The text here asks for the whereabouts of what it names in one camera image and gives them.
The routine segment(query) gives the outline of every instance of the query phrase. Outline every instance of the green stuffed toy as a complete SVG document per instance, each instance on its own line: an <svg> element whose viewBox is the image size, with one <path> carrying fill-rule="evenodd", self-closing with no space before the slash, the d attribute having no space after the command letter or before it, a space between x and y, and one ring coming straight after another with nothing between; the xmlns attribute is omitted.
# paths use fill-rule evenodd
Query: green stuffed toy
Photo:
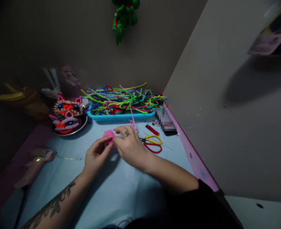
<svg viewBox="0 0 281 229"><path fill-rule="evenodd" d="M112 0L112 2L119 6L113 21L113 30L116 30L116 44L120 45L126 28L137 23L137 16L134 10L139 8L140 0Z"/></svg>

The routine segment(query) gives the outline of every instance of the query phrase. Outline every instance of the pink craft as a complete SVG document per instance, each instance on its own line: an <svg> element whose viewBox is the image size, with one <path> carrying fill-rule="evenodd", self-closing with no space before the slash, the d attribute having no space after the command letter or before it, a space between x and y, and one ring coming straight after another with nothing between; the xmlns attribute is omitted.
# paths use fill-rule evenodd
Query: pink craft
<svg viewBox="0 0 281 229"><path fill-rule="evenodd" d="M103 137L111 137L112 139L108 140L106 143L107 144L113 144L113 137L115 137L115 134L114 132L115 130L108 130L108 131L105 131L104 134L103 134Z"/></svg>

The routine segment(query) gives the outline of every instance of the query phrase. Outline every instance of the pipe cleaner lion head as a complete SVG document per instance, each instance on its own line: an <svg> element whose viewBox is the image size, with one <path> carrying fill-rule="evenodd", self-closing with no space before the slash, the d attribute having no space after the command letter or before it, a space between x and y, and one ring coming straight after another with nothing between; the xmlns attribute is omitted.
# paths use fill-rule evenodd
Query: pipe cleaner lion head
<svg viewBox="0 0 281 229"><path fill-rule="evenodd" d="M81 96L74 101L66 100L62 94L58 94L58 101L54 106L54 112L65 116L67 111L71 111L74 116L83 114Z"/></svg>
<svg viewBox="0 0 281 229"><path fill-rule="evenodd" d="M81 125L81 120L75 118L73 112L70 110L68 110L64 116L55 114L50 114L49 116L53 120L52 123L56 125L54 130L61 134L67 134L74 128L79 128Z"/></svg>

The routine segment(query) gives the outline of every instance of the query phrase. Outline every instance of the table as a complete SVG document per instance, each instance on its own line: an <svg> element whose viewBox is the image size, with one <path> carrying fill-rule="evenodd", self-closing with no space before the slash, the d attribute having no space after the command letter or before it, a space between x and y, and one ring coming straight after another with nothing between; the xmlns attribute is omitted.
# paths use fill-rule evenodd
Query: table
<svg viewBox="0 0 281 229"><path fill-rule="evenodd" d="M145 128L151 122L136 124L139 136L151 132ZM64 189L83 169L85 152L92 143L103 136L104 131L129 123L103 123L92 121L82 130L67 137L56 137L47 144L48 149L61 156L81 158L80 161L55 158L46 163L31 185L19 227L26 223L46 203ZM152 126L167 144L158 156L172 161L193 174L186 152L178 136L165 136L160 127ZM137 219L160 213L165 207L164 189L151 176L128 165L115 149L90 187L82 202L72 227L103 228L117 225L124 219Z"/></svg>

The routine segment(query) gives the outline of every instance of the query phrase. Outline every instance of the tattoo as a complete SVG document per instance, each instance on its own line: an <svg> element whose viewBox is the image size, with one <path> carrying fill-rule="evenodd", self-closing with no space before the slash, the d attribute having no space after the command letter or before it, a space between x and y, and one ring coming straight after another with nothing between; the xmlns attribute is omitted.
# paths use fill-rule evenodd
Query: tattoo
<svg viewBox="0 0 281 229"><path fill-rule="evenodd" d="M22 228L30 229L31 224L34 222L33 229L35 229L41 222L42 216L44 218L48 216L49 210L51 209L50 218L54 216L57 212L60 212L60 205L59 202L62 202L65 199L65 196L70 195L71 187L76 185L73 181L71 182L66 188L64 188L58 195L55 196L51 201L48 202L37 214L35 214Z"/></svg>
<svg viewBox="0 0 281 229"><path fill-rule="evenodd" d="M125 132L125 135L126 135L126 137L128 137L128 136L130 135L130 132L127 130L127 131Z"/></svg>

